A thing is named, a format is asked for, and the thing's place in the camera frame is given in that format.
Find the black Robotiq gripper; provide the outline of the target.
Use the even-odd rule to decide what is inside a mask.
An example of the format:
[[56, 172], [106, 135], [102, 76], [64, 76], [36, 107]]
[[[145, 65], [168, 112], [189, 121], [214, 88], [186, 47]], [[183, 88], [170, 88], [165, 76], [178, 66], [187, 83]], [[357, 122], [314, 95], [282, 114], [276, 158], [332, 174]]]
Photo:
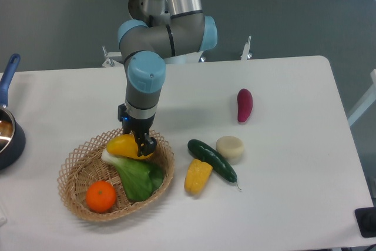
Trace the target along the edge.
[[137, 156], [147, 157], [157, 147], [156, 139], [149, 135], [149, 130], [153, 125], [155, 116], [153, 115], [147, 119], [136, 119], [129, 116], [126, 110], [127, 107], [124, 103], [119, 105], [117, 109], [117, 119], [122, 125], [123, 134], [130, 134], [132, 132], [137, 143]]

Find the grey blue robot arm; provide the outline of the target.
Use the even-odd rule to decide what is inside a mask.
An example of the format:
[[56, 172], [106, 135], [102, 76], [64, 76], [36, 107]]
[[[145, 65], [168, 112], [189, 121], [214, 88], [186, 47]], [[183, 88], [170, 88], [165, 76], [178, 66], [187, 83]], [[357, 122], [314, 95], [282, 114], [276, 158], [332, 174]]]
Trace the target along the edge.
[[166, 58], [213, 49], [217, 28], [205, 16], [201, 0], [137, 0], [139, 14], [121, 24], [117, 32], [126, 73], [124, 104], [118, 120], [124, 133], [132, 133], [138, 156], [156, 149], [149, 135], [166, 77]]

